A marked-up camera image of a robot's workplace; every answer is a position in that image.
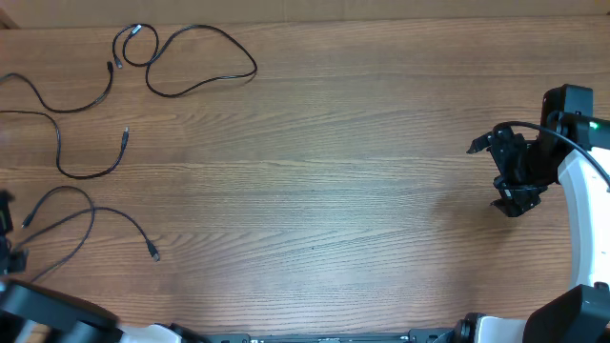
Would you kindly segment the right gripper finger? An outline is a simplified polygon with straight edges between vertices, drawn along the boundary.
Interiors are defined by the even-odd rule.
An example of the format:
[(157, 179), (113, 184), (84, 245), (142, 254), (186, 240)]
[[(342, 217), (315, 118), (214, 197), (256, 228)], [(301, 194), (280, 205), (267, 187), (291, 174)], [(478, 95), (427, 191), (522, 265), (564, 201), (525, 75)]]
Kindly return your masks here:
[(475, 154), (484, 150), (487, 150), (492, 146), (493, 133), (491, 131), (483, 134), (482, 136), (474, 139), (471, 142), (470, 148), (466, 151), (468, 154)]
[(507, 217), (518, 217), (540, 203), (543, 188), (501, 189), (498, 192), (500, 199), (494, 200), (491, 205)]

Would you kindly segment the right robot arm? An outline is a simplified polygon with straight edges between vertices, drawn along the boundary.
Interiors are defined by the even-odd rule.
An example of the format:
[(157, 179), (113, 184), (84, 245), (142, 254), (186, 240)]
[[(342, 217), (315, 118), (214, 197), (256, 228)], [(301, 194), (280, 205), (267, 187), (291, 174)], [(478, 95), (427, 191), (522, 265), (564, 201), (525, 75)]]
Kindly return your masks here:
[(564, 84), (542, 98), (537, 124), (507, 121), (474, 139), (499, 171), (494, 207), (532, 210), (552, 184), (566, 199), (571, 277), (566, 293), (525, 320), (469, 313), (446, 342), (606, 342), (609, 339), (609, 123), (594, 115), (594, 92)]

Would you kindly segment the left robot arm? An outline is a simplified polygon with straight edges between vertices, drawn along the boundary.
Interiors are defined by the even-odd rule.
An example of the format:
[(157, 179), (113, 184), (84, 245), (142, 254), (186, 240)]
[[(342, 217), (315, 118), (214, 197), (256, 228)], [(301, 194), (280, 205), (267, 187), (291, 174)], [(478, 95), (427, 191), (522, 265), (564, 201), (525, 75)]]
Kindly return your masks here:
[[(90, 204), (88, 209), (74, 213), (91, 213), (90, 225), (76, 249), (58, 261), (62, 265), (69, 260), (89, 237), (96, 210), (89, 196), (80, 189)], [(7, 234), (13, 230), (9, 203), (14, 197), (1, 191), (1, 275), (21, 272), (26, 267), (28, 254), (11, 250)], [(91, 302), (48, 290), (31, 282), (8, 280), (1, 283), (1, 342), (28, 341), (32, 327), (49, 328), (43, 342), (211, 342), (209, 338), (192, 333), (174, 324), (153, 324), (147, 327), (121, 327), (118, 317)]]

